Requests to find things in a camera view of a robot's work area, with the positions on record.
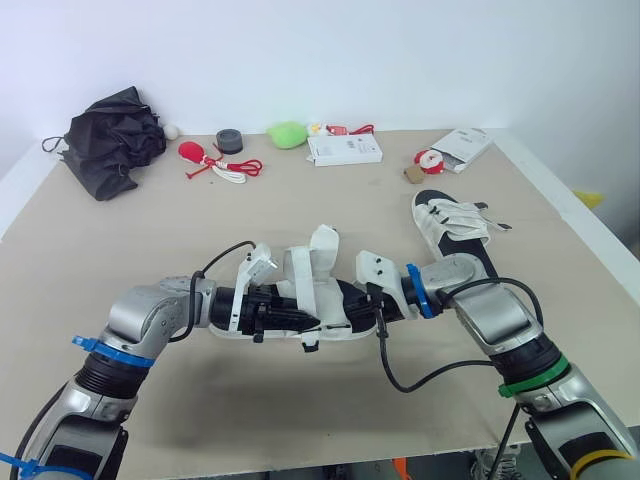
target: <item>white wall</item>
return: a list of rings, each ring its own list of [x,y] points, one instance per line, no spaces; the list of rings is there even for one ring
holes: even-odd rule
[[[11,3],[8,151],[131,84],[189,133],[290,119],[510,126],[568,185],[606,193],[604,220],[637,236],[635,0]]]

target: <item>table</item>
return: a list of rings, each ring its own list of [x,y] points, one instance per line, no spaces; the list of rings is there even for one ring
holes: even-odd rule
[[[488,246],[498,272],[536,291],[550,337],[625,423],[640,423],[638,305],[497,147],[462,174],[406,182],[402,170],[415,152],[444,133],[377,133],[381,164],[322,168],[305,160],[306,147],[280,151],[265,136],[245,136],[236,157],[265,163],[246,185],[209,172],[188,181],[183,172],[193,167],[178,160],[172,142],[152,166],[133,172],[137,190],[110,202],[91,199],[57,165],[0,244],[0,451],[13,452],[35,412],[80,368],[85,353],[72,336],[97,335],[127,288],[190,274],[243,239],[267,242],[280,258],[320,223],[341,236],[338,278],[354,280],[361,249],[398,266],[427,264],[433,258],[410,213],[423,188],[487,202],[492,219],[513,226]],[[209,275],[231,285],[240,258],[225,258]],[[450,361],[483,358],[451,312],[395,323],[390,335],[392,366],[404,383]],[[143,384],[126,423],[131,438],[119,478],[486,447],[512,408],[497,395],[499,383],[492,369],[469,367],[405,395],[388,383],[375,336],[304,354],[297,340],[255,345],[195,331],[163,352]],[[512,440],[526,439],[519,424]]]

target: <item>green ring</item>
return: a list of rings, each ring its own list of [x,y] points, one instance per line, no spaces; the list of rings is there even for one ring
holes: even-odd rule
[[[522,382],[510,383],[509,385],[502,384],[498,387],[498,393],[504,398],[511,398],[516,393],[524,392],[525,390],[533,390],[534,388],[543,387],[551,380],[555,379],[558,375],[565,371],[569,366],[569,361],[564,355],[553,364],[549,369],[545,370],[535,377],[523,380]]]

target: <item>white ball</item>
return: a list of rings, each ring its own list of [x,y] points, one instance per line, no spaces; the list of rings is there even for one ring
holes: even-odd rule
[[[180,136],[180,130],[175,125],[165,125],[162,130],[164,130],[164,136],[167,140],[175,140]]]

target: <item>white box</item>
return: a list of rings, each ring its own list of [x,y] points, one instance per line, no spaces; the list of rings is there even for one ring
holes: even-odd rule
[[[370,133],[327,135],[307,139],[311,160],[317,167],[382,161],[382,150]]]
[[[460,173],[487,147],[491,138],[477,128],[458,128],[431,145],[432,150],[442,153],[444,167]]]

